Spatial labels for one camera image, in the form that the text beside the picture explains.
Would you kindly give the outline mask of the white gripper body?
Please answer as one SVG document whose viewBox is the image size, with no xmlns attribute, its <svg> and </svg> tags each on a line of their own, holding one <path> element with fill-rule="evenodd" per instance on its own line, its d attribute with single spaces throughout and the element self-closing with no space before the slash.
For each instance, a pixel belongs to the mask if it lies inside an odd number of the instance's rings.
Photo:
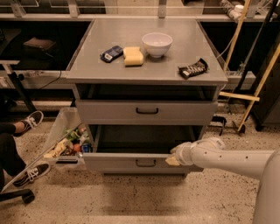
<svg viewBox="0 0 280 224">
<path fill-rule="evenodd" d="M 180 165 L 193 165 L 192 156 L 192 143 L 182 143 L 171 150 L 171 155 L 174 156 Z"/>
</svg>

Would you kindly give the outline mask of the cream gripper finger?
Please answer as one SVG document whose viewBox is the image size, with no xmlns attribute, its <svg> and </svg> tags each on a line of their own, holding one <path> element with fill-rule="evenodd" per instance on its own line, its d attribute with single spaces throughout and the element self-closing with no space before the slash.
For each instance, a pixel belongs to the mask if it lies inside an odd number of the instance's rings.
<svg viewBox="0 0 280 224">
<path fill-rule="evenodd" d="M 180 163 L 177 161 L 177 159 L 174 157 L 174 156 L 170 156 L 168 157 L 165 162 L 168 164 L 168 165 L 171 165 L 171 166 L 180 166 Z"/>
</svg>

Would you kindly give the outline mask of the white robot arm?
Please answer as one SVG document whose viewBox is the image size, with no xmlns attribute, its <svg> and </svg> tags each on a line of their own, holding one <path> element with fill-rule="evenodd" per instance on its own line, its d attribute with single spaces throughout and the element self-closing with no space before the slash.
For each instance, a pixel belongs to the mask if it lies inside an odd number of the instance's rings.
<svg viewBox="0 0 280 224">
<path fill-rule="evenodd" d="M 253 224 L 280 224 L 280 150 L 226 150 L 220 138 L 209 137 L 174 147 L 165 162 L 258 179 Z"/>
</svg>

